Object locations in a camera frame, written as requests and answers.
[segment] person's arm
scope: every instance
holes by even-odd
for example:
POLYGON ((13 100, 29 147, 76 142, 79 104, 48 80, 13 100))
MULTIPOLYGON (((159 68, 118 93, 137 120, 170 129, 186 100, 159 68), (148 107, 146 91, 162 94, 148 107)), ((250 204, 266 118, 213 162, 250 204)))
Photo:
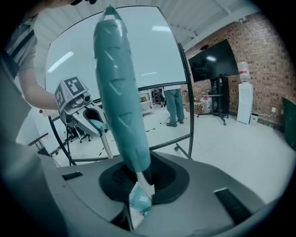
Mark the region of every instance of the person's arm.
POLYGON ((24 97, 29 104, 37 108, 57 110, 58 106, 55 95, 47 92, 37 83, 34 70, 34 57, 37 45, 36 36, 33 38, 32 44, 34 46, 20 65, 18 71, 19 83, 24 97))
POLYGON ((40 109, 57 110, 56 97, 38 85, 33 68, 25 69, 18 75, 26 101, 40 109))

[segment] striped shirt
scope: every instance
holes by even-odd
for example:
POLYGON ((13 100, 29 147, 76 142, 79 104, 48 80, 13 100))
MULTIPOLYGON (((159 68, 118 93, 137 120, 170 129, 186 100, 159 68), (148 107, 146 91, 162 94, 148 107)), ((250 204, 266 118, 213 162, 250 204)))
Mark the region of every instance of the striped shirt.
POLYGON ((37 16, 21 23, 1 52, 0 64, 11 80, 23 70, 34 68, 37 37, 33 27, 37 16))

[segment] black slot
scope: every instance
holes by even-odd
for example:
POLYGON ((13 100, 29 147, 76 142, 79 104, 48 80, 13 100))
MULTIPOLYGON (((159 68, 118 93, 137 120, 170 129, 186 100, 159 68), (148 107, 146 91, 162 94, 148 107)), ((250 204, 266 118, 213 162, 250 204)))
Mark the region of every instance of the black slot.
POLYGON ((214 194, 230 215, 235 225, 240 224, 252 215, 250 211, 229 191, 229 189, 226 188, 215 191, 214 194))
POLYGON ((205 46, 201 47, 200 50, 201 50, 201 51, 206 50, 208 47, 209 47, 209 45, 206 44, 205 46))
POLYGON ((83 174, 80 171, 75 171, 75 172, 70 173, 70 174, 62 175, 62 177, 64 178, 65 181, 67 181, 67 180, 71 180, 71 179, 77 178, 77 177, 82 176, 82 175, 83 174))
POLYGON ((103 122, 99 112, 95 109, 92 109, 92 108, 87 108, 86 107, 86 110, 83 112, 83 116, 87 119, 87 121, 91 120, 91 119, 94 119, 94 120, 97 120, 97 121, 100 121, 100 122, 103 122))

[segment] cardboard box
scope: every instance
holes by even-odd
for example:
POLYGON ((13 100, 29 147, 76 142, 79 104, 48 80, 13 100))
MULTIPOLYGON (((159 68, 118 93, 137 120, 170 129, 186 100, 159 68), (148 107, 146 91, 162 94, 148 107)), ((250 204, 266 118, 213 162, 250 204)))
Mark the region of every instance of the cardboard box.
POLYGON ((185 103, 184 107, 186 112, 190 112, 189 103, 185 103))
POLYGON ((203 113, 203 105, 200 102, 194 102, 194 114, 201 114, 203 113))
POLYGON ((188 92, 182 92, 182 101, 183 103, 189 103, 189 96, 188 96, 188 92))

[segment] red brick wall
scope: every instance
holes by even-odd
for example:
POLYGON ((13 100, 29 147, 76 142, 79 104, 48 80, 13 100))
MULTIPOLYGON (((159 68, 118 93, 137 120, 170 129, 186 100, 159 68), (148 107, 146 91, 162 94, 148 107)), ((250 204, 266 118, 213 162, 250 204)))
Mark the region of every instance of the red brick wall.
MULTIPOLYGON (((281 124, 283 108, 282 97, 296 101, 296 73, 288 51, 271 22, 262 13, 246 17, 241 24, 233 22, 214 32, 186 52, 187 60, 195 56, 204 45, 210 46, 227 39, 236 62, 246 61, 249 65, 253 84, 253 110, 271 114, 271 108, 277 112, 263 119, 281 124)), ((230 110, 238 110, 238 75, 229 79, 230 110)), ((193 83, 193 92, 197 99, 210 90, 209 81, 193 83)))

